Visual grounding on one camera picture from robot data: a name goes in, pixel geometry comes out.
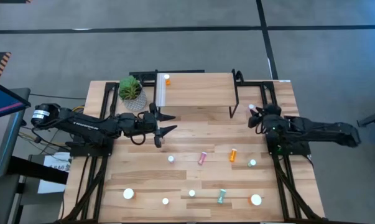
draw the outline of white plant pot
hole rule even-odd
[[[136,99],[124,100],[125,107],[130,111],[140,111],[146,106],[146,104],[147,104],[147,97],[143,89]]]

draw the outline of small wooden platform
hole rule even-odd
[[[157,74],[157,106],[236,106],[232,73],[165,73]]]
[[[104,81],[91,82],[85,114],[99,117],[104,86]],[[283,115],[298,116],[291,83],[274,81],[274,86]],[[144,91],[147,99],[153,99],[154,87],[145,87]],[[238,91],[240,105],[233,119],[229,118],[226,107],[162,108],[163,113],[174,115],[176,119],[160,125],[176,124],[178,127],[166,135],[161,149],[154,146],[152,134],[147,135],[142,146],[133,145],[124,136],[116,140],[113,155],[108,160],[99,222],[282,221],[273,161],[268,155],[265,137],[247,125],[248,105],[261,106],[259,87],[238,87]],[[116,113],[123,112],[128,110],[118,100]],[[228,160],[232,148],[238,150],[234,163]],[[197,160],[203,151],[208,155],[199,166]],[[174,164],[167,161],[170,155],[175,157]],[[250,159],[257,162],[252,168],[247,166]],[[290,160],[298,192],[314,212],[324,216],[312,166],[302,156],[291,156]],[[84,161],[84,157],[72,161],[64,196],[65,215],[75,206]],[[85,191],[89,166],[90,160],[81,195]],[[123,198],[126,188],[136,191],[135,199]],[[217,203],[220,189],[227,191],[222,205]],[[189,190],[195,190],[194,198],[188,196]],[[285,191],[290,216],[294,217],[290,195]],[[262,197],[260,206],[249,203],[252,194]],[[169,198],[168,205],[162,204],[164,197]],[[94,192],[88,218],[93,216],[95,199]]]

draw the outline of black stripe on floor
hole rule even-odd
[[[270,43],[269,32],[267,31],[267,24],[266,24],[266,19],[264,17],[262,1],[256,0],[256,6],[257,6],[257,11],[259,13],[259,19],[261,20],[261,28],[262,28],[264,46],[266,48],[267,58],[269,59],[271,78],[274,80],[278,80],[279,76],[277,74],[277,69],[275,68],[275,60],[273,56],[272,45]]]
[[[205,27],[142,27],[142,28],[103,28],[103,29],[31,29],[0,30],[0,34],[94,34],[125,32],[183,32],[183,31],[247,31],[261,30],[259,26],[205,26]]]
[[[375,29],[375,25],[343,26],[269,26],[267,30],[366,30]]]

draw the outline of potted plant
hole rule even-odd
[[[123,99],[125,107],[131,111],[139,111],[146,106],[147,98],[143,87],[133,76],[119,81],[118,95]]]

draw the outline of white bottle cap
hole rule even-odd
[[[254,159],[251,159],[251,160],[249,161],[249,165],[250,165],[250,166],[254,166],[254,165],[256,165],[256,161],[255,161]]]
[[[251,202],[254,204],[254,205],[260,205],[262,203],[262,198],[261,196],[259,195],[252,195],[251,196]]]
[[[194,195],[195,195],[195,191],[194,191],[194,190],[190,190],[190,191],[188,192],[188,194],[189,194],[190,197],[194,197]]]
[[[174,162],[175,161],[175,158],[173,156],[168,156],[168,161],[169,162]]]
[[[132,189],[125,189],[124,190],[124,198],[125,199],[131,199],[131,198],[133,198],[133,195],[135,195],[135,193],[133,192]]]
[[[167,199],[167,198],[162,199],[162,203],[164,205],[167,205],[169,203],[169,199]]]

